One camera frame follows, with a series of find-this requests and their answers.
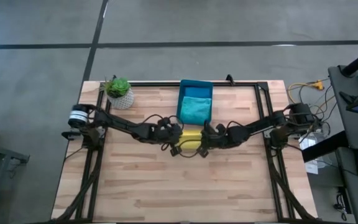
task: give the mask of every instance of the concrete floor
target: concrete floor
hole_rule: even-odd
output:
[[[91,43],[101,5],[102,0],[0,0],[0,44]],[[110,1],[99,42],[233,40],[358,40],[358,0]],[[5,180],[0,223],[49,219],[67,146],[60,133],[68,129],[89,52],[0,50],[0,145],[31,154]],[[89,79],[116,74],[130,80],[212,80],[231,74],[288,86],[326,78],[329,66],[356,57],[358,45],[98,49]],[[322,94],[305,88],[303,101],[315,103]],[[343,129],[337,109],[329,123],[333,134]],[[310,178],[319,217],[327,221],[341,221],[332,208],[334,188],[326,184],[338,175],[334,170]]]

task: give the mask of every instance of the wooden table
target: wooden table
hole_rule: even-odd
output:
[[[288,104],[284,82],[268,81],[273,109]],[[84,82],[80,103],[96,104],[99,82]],[[134,87],[135,103],[110,113],[139,123],[158,113],[176,114],[178,87]],[[259,119],[255,91],[247,87],[214,87],[212,126],[230,120],[242,124]],[[185,129],[196,126],[185,126]],[[72,141],[71,154],[81,146]],[[86,150],[63,166],[52,218],[58,217],[78,193]],[[300,151],[283,150],[291,190],[316,217],[313,196]],[[282,207],[285,200],[280,193]],[[104,147],[94,222],[256,222],[275,221],[270,176],[262,134],[235,149],[209,152],[205,159],[172,157],[160,146],[142,144],[109,129]]]

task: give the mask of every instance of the blue plastic tray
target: blue plastic tray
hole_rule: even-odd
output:
[[[207,89],[209,89],[209,97],[208,98],[212,99],[213,87],[214,87],[213,83],[196,81],[196,80],[180,81],[179,99],[178,99],[178,108],[177,108],[177,117],[178,118],[180,118],[181,103],[183,101],[183,97],[185,96],[185,88],[186,87],[207,88]],[[211,122],[211,118],[212,118],[212,102],[211,102],[211,107],[209,109],[209,118],[208,118],[207,122]]]

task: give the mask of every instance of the teal towel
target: teal towel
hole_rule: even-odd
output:
[[[210,98],[184,96],[181,102],[180,119],[185,124],[204,125],[211,114]]]

